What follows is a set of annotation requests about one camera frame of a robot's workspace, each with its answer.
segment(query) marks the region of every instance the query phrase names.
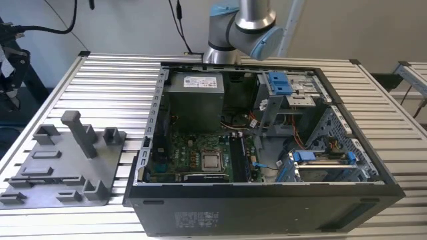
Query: metal rail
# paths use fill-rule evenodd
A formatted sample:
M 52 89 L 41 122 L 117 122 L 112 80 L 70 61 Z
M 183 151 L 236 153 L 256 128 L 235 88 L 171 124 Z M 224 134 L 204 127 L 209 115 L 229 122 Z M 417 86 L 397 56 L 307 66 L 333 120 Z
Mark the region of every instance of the metal rail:
M 395 74 L 399 74 L 427 98 L 427 63 L 400 62 Z
M 124 208 L 121 201 L 130 163 L 141 146 L 160 62 L 200 62 L 200 58 L 92 54 L 76 60 L 50 98 L 0 161 L 0 193 L 8 187 L 4 179 L 14 176 L 33 148 L 34 141 L 29 136 L 37 126 L 41 123 L 54 124 L 60 131 L 66 131 L 60 121 L 62 112 L 78 110 L 81 122 L 90 123 L 94 130 L 113 126 L 128 134 L 113 183 L 113 196 L 104 207 L 2 210 L 0 237 L 28 236 L 32 240 L 146 238 L 133 209 Z M 241 62 L 244 65 L 321 68 L 407 198 L 349 234 L 231 238 L 425 239 L 427 133 L 365 69 L 348 60 L 271 58 L 259 62 L 243 58 Z

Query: power cable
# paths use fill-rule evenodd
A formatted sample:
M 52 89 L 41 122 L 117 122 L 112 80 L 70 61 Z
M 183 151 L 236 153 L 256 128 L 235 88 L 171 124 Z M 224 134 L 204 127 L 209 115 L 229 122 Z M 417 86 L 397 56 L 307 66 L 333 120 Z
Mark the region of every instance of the power cable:
M 64 24 L 65 28 L 68 28 L 66 23 L 64 22 L 60 14 L 56 12 L 54 8 L 52 7 L 52 5 L 49 4 L 48 0 L 44 0 L 45 4 L 49 6 L 49 8 L 52 9 L 52 11 L 54 12 L 56 16 L 58 17 L 61 23 Z M 80 38 L 76 36 L 76 34 L 73 32 L 70 32 L 70 34 L 74 36 L 74 38 L 77 39 L 77 41 L 81 43 L 84 49 L 86 51 L 89 51 L 89 49 L 86 48 L 85 44 L 81 42 Z
M 18 33 L 24 33 L 26 31 L 41 31 L 41 32 L 52 33 L 52 34 L 65 35 L 73 31 L 74 25 L 76 25 L 76 19 L 77 19 L 77 0 L 73 1 L 72 22 L 70 22 L 69 28 L 66 30 L 64 30 L 64 31 L 54 30 L 54 29 L 50 29 L 50 28 L 42 27 L 42 26 L 14 26 L 13 28 L 17 29 Z
M 409 94 L 409 92 L 411 92 L 411 89 L 412 89 L 412 86 L 409 86 L 408 89 L 407 89 L 407 91 L 405 91 L 404 97 L 403 97 L 401 102 L 400 102 L 400 106 L 403 106 L 403 103 L 404 103 L 404 101 L 405 101 L 405 99 L 407 99 L 407 96 L 408 96 L 408 94 Z
M 176 18 L 176 16 L 175 16 L 175 11 L 173 11 L 173 6 L 172 6 L 171 0 L 168 0 L 168 5 L 171 7 L 171 11 L 172 11 L 172 17 L 173 17 L 173 22 L 175 22 L 175 26 L 176 26 L 176 31 L 179 33 L 179 36 L 180 36 L 181 40 L 184 41 L 184 44 L 185 44 L 185 47 L 187 47 L 187 50 L 188 50 L 189 54 L 193 54 L 193 51 L 188 46 L 188 43 L 187 43 L 187 40 L 185 40 L 185 36 L 184 36 L 184 31 L 183 31 L 183 23 L 181 23 L 183 10 L 181 10 L 180 1 L 176 2 L 176 14 L 177 14 L 179 18 Z
M 421 112 L 421 109 L 423 109 L 423 107 L 419 107 L 417 109 L 416 109 L 416 112 L 415 112 L 415 115 L 413 115 L 413 119 L 416 119 L 416 117 L 419 116 L 419 114 L 420 114 L 420 112 Z

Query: white label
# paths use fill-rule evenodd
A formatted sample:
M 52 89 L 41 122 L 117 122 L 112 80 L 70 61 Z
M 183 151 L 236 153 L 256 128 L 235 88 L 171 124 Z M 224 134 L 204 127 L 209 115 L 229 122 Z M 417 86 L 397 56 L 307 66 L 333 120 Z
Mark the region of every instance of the white label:
M 259 121 L 256 121 L 256 120 L 253 119 L 253 120 L 251 121 L 251 124 L 249 124 L 251 128 L 255 128 L 257 123 L 259 123 Z
M 283 161 L 280 160 L 280 161 L 277 161 L 275 164 L 276 164 L 276 166 L 280 168 L 281 165 L 283 165 Z
M 184 88 L 216 89 L 216 77 L 188 76 L 184 78 Z

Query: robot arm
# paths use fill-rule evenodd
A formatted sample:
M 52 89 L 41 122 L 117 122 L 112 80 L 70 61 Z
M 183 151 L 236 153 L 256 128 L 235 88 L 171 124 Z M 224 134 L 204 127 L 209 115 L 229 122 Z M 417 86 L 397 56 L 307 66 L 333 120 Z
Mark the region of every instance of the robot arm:
M 232 0 L 212 6 L 207 64 L 240 64 L 239 51 L 257 61 L 276 50 L 284 30 L 276 26 L 269 0 Z

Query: motherboard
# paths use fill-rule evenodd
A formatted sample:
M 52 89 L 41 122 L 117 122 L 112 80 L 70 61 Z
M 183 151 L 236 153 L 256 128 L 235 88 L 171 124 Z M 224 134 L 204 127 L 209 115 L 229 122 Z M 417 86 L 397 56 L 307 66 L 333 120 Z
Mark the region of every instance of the motherboard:
M 252 136 L 243 138 L 237 135 L 175 132 L 169 141 L 168 150 L 157 149 L 168 151 L 168 160 L 153 163 L 152 183 L 235 183 L 261 180 L 259 169 L 253 167 L 257 156 Z

